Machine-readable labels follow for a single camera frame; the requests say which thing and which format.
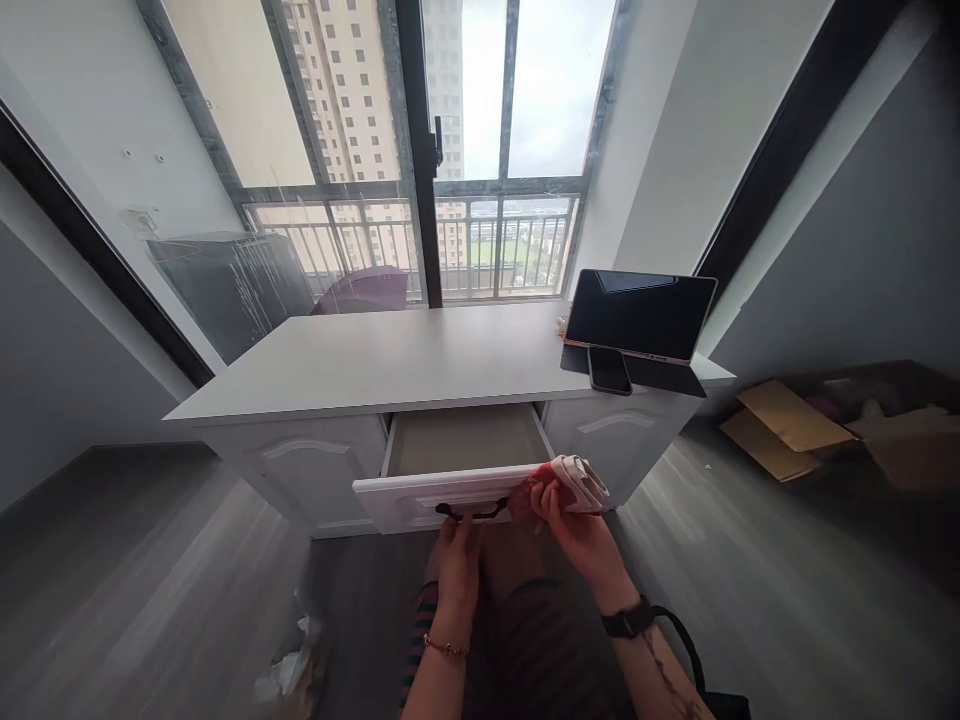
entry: hand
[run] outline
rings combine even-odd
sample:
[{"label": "hand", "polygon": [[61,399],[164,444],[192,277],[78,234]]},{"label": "hand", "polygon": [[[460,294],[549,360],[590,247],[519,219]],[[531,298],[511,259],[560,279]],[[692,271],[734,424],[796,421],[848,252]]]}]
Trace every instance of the hand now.
[{"label": "hand", "polygon": [[430,562],[436,562],[439,579],[437,613],[468,626],[477,609],[480,587],[480,532],[473,528],[473,516],[467,514],[457,524],[447,518],[440,527],[440,537],[433,548]]},{"label": "hand", "polygon": [[593,590],[600,612],[615,615],[640,602],[627,575],[617,543],[599,515],[567,513],[560,509],[560,483],[534,485],[530,490],[533,511],[547,521],[553,536],[570,562]]}]

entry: person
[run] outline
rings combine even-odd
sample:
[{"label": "person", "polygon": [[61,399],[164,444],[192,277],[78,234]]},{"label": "person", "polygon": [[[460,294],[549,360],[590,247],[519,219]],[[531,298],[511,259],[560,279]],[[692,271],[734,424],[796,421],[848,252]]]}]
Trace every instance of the person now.
[{"label": "person", "polygon": [[[636,607],[640,593],[606,522],[562,511],[558,490],[556,480],[534,485],[531,506],[593,591],[600,614]],[[401,691],[403,720],[622,716],[577,644],[558,603],[559,584],[546,577],[524,528],[474,526],[470,515],[459,524],[448,519],[426,574]],[[637,717],[713,718],[656,624],[611,642]]]}]

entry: red cloth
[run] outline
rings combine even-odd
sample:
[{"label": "red cloth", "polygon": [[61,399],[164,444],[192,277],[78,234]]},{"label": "red cloth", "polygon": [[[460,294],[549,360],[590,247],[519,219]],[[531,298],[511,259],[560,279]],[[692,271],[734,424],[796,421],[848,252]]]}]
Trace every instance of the red cloth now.
[{"label": "red cloth", "polygon": [[[530,505],[530,491],[537,483],[549,485],[557,480],[557,474],[553,471],[552,462],[546,462],[520,483],[514,491],[510,493],[510,499],[507,501],[507,509],[510,511],[511,520],[519,520],[530,515],[533,508]],[[568,488],[563,482],[560,483],[560,509],[573,505],[577,501],[577,496],[573,490]]]}]

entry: drawer handle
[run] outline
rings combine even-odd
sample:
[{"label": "drawer handle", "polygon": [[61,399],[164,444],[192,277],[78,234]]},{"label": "drawer handle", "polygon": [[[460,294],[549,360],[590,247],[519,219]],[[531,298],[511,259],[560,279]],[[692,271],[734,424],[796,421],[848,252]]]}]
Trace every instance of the drawer handle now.
[{"label": "drawer handle", "polygon": [[[489,520],[490,518],[495,518],[497,515],[500,514],[500,511],[507,506],[507,502],[509,500],[510,500],[509,497],[500,498],[499,500],[497,500],[497,507],[494,510],[491,510],[488,513],[477,513],[476,515],[473,516],[473,519]],[[460,513],[455,513],[453,511],[453,508],[450,507],[449,503],[440,503],[439,505],[437,505],[436,510],[441,515],[446,515],[447,517],[451,517],[457,522],[460,522],[461,520],[463,520],[463,515],[461,515]]]}]

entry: watch strap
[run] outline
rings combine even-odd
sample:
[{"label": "watch strap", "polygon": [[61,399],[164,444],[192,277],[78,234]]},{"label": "watch strap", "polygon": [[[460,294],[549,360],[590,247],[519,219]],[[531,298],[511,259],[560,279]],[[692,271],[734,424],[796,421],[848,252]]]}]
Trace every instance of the watch strap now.
[{"label": "watch strap", "polygon": [[653,606],[641,595],[639,604],[634,607],[621,610],[616,615],[601,615],[600,619],[603,621],[603,629],[610,637],[632,640],[653,625],[654,617],[656,615]]}]

